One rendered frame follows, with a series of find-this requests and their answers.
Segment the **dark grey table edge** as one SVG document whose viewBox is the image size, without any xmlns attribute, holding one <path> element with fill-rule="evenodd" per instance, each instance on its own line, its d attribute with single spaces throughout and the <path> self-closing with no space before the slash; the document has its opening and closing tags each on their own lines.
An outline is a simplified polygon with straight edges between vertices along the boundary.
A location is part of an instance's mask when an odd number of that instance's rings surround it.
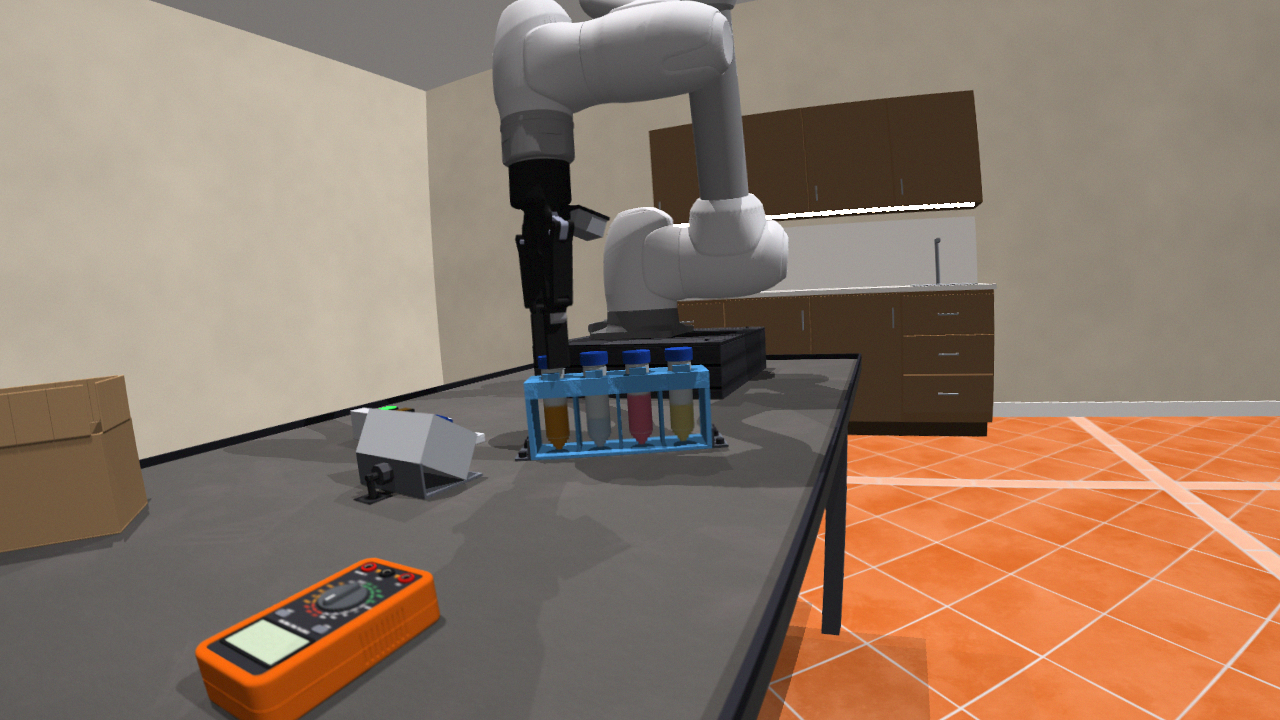
<svg viewBox="0 0 1280 720">
<path fill-rule="evenodd" d="M 820 465 L 820 470 L 818 473 L 815 484 L 813 486 L 812 495 L 810 495 L 810 497 L 808 500 L 808 503 L 806 503 L 806 509 L 803 512 L 803 518 L 801 518 L 801 521 L 800 521 L 800 524 L 797 527 L 796 534 L 794 537 L 794 542 L 792 542 L 792 544 L 791 544 L 791 547 L 788 550 L 787 557 L 785 559 L 783 568 L 780 571 L 780 577 L 778 577 L 778 579 L 777 579 L 777 582 L 774 584 L 774 589 L 773 589 L 773 592 L 771 594 L 771 600 L 768 601 L 768 603 L 765 606 L 765 611 L 763 612 L 762 621 L 759 623 L 759 625 L 756 628 L 755 635 L 753 637 L 753 642 L 751 642 L 751 644 L 750 644 L 750 647 L 748 650 L 748 653 L 746 653 L 745 659 L 742 660 L 742 665 L 741 665 L 741 667 L 739 670 L 739 674 L 737 674 L 737 676 L 736 676 L 736 679 L 733 682 L 733 685 L 732 685 L 732 688 L 730 691 L 730 694 L 728 694 L 727 700 L 724 701 L 724 706 L 721 710 L 721 715 L 719 715 L 719 717 L 717 720 L 741 720 L 742 714 L 744 714 L 744 711 L 745 711 L 745 708 L 748 706 L 748 701 L 750 698 L 750 694 L 753 693 L 753 688 L 755 685 L 756 676 L 760 673 L 762 664 L 763 664 L 763 661 L 765 659 L 765 653 L 767 653 L 767 651 L 769 648 L 772 637 L 774 635 L 774 629 L 776 629 L 776 626 L 777 626 L 777 624 L 780 621 L 780 616 L 781 616 L 781 612 L 782 612 L 782 610 L 785 607 L 785 602 L 787 600 L 788 591 L 790 591 L 790 588 L 792 585 L 794 577 L 795 577 L 795 573 L 797 570 L 797 565 L 799 565 L 800 559 L 803 556 L 803 550 L 804 550 L 804 547 L 806 544 L 806 538 L 808 538 L 809 532 L 812 529 L 812 523 L 813 523 L 813 520 L 815 518 L 817 509 L 818 509 L 818 505 L 820 502 L 820 495 L 822 495 L 822 492 L 824 489 L 826 480 L 827 480 L 827 477 L 828 477 L 828 473 L 829 473 L 829 468 L 831 468 L 831 462 L 832 462 L 832 460 L 835 457 L 835 450 L 836 450 L 836 447 L 838 445 L 838 437 L 840 437 L 842 427 L 844 427 L 844 420 L 845 420 L 845 416 L 846 416 L 846 413 L 847 413 L 847 409 L 849 409 L 849 402 L 850 402 L 850 398 L 851 398 L 851 395 L 852 395 L 852 388 L 855 386 L 855 380 L 856 380 L 856 377 L 858 377 L 858 365 L 860 366 L 861 354 L 782 354 L 782 355 L 765 355 L 765 360 L 790 360 L 790 359 L 858 359 L 858 363 L 856 363 L 856 365 L 854 368 L 852 377 L 851 377 L 851 380 L 849 383 L 849 389 L 847 389 L 847 392 L 845 395 L 842 407 L 841 407 L 841 410 L 838 413 L 838 419 L 836 421 L 833 434 L 831 436 L 829 445 L 828 445 L 828 448 L 826 451 L 826 456 L 824 456 L 823 462 Z M 502 372 L 494 372 L 494 373 L 490 373 L 490 374 L 486 374 L 486 375 L 477 375 L 477 377 L 468 378 L 468 379 L 465 379 L 465 380 L 457 380 L 457 382 L 453 382 L 453 383 L 449 383 L 449 384 L 445 384 L 445 386 L 436 386 L 436 387 L 433 387 L 433 388 L 420 389 L 420 391 L 416 391 L 416 392 L 412 392 L 412 393 L 407 393 L 407 395 L 399 395 L 399 396 L 390 397 L 390 398 L 383 398 L 383 400 L 379 400 L 379 401 L 375 401 L 375 402 L 371 402 L 371 404 L 362 404 L 362 405 L 358 405 L 358 406 L 355 406 L 355 407 L 346 407 L 346 409 L 342 409 L 342 410 L 338 410 L 338 411 L 334 411 L 334 413 L 326 413 L 326 414 L 317 415 L 317 416 L 310 416 L 310 418 L 305 418 L 305 419 L 301 419 L 301 420 L 297 420 L 297 421 L 289 421 L 289 423 L 285 423 L 285 424 L 282 424 L 282 425 L 269 427 L 269 428 L 265 428 L 265 429 L 261 429 L 261 430 L 253 430 L 253 432 L 244 433 L 244 434 L 241 434 L 241 436 L 233 436 L 233 437 L 229 437 L 229 438 L 225 438 L 225 439 L 218 439 L 218 441 L 207 442 L 207 443 L 204 443 L 204 445 L 196 445 L 196 446 L 192 446 L 192 447 L 188 447 L 188 448 L 180 448 L 180 450 L 175 450 L 175 451 L 172 451 L 172 452 L 168 452 L 168 454 L 160 454 L 160 455 L 156 455 L 156 456 L 152 456 L 152 457 L 143 457 L 143 459 L 140 459 L 140 468 L 141 469 L 142 468 L 150 468 L 150 466 L 154 466 L 154 465 L 157 465 L 157 464 L 161 464 L 161 462 L 169 462 L 169 461 L 173 461 L 173 460 L 177 460 L 177 459 L 180 459 L 180 457 L 188 457 L 188 456 L 192 456 L 192 455 L 196 455 L 196 454 L 204 454 L 204 452 L 207 452 L 207 451 L 211 451 L 211 450 L 215 450 L 215 448 L 223 448 L 223 447 L 227 447 L 227 446 L 230 446 L 230 445 L 238 445 L 238 443 L 242 443 L 242 442 L 246 442 L 246 441 L 250 441 L 250 439 L 259 439 L 259 438 L 262 438 L 265 436 L 273 436 L 273 434 L 282 433 L 282 432 L 285 432 L 285 430 L 292 430 L 292 429 L 296 429 L 296 428 L 300 428 L 300 427 L 308 427 L 308 425 L 312 425 L 312 424 L 316 424 L 316 423 L 320 423 L 320 421 L 332 420 L 332 419 L 335 419 L 335 418 L 339 418 L 339 416 L 347 416 L 347 415 L 351 415 L 349 414 L 351 410 L 355 410 L 355 409 L 358 409 L 358 407 L 381 407 L 381 406 L 387 406 L 387 405 L 390 405 L 390 404 L 397 404 L 397 402 L 401 402 L 401 401 L 404 401 L 404 400 L 417 398 L 417 397 L 421 397 L 421 396 L 425 396 L 425 395 L 433 395 L 433 393 L 436 393 L 436 392 L 440 392 L 440 391 L 444 391 L 444 389 L 452 389 L 452 388 L 456 388 L 456 387 L 460 387 L 460 386 L 468 386 L 468 384 L 472 384 L 472 383 L 476 383 L 476 382 L 480 382 L 480 380 L 488 380 L 488 379 L 492 379 L 492 378 L 497 378 L 499 375 L 507 375 L 507 374 L 511 374 L 511 373 L 515 373 L 515 372 L 524 372 L 524 370 L 527 370 L 527 369 L 531 369 L 531 368 L 534 368 L 534 363 L 529 364 L 529 365 L 524 365 L 524 366 L 515 366 L 515 368 L 511 368 L 511 369 L 507 369 L 507 370 L 502 370 Z"/>
</svg>

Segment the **orange digital multimeter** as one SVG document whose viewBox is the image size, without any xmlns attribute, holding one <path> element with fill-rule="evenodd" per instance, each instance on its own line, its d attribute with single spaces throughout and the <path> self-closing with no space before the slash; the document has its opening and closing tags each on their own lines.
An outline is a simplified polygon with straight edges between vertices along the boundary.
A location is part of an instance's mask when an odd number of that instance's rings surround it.
<svg viewBox="0 0 1280 720">
<path fill-rule="evenodd" d="M 297 720 L 440 618 L 433 575 L 365 559 L 195 651 L 209 700 L 239 720 Z"/>
</svg>

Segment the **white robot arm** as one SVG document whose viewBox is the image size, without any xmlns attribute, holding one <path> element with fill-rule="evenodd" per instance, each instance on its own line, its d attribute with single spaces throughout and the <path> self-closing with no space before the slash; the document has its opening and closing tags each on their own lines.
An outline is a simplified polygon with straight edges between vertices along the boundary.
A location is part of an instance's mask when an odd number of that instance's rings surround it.
<svg viewBox="0 0 1280 720">
<path fill-rule="evenodd" d="M 553 0 L 518 0 L 500 14 L 492 76 L 506 167 L 571 164 L 573 113 L 586 108 L 689 94 L 700 199 L 689 227 L 657 208 L 614 218 L 603 261 L 607 319 L 588 325 L 590 340 L 694 332 L 678 322 L 677 301 L 760 293 L 787 275 L 788 236 L 748 192 L 736 1 L 579 0 L 593 18 L 580 23 Z"/>
</svg>

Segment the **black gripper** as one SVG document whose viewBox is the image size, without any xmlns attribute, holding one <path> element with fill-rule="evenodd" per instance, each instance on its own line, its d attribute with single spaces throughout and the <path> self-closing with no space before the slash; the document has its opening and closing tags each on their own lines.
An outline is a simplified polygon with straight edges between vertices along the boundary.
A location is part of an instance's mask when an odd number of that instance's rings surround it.
<svg viewBox="0 0 1280 720">
<path fill-rule="evenodd" d="M 534 366 L 543 355 L 547 369 L 570 366 L 566 310 L 573 305 L 575 225 L 561 211 L 572 200 L 570 161 L 529 159 L 515 161 L 508 172 L 509 205 L 524 211 L 522 234 L 515 241 L 524 306 L 531 313 Z"/>
</svg>

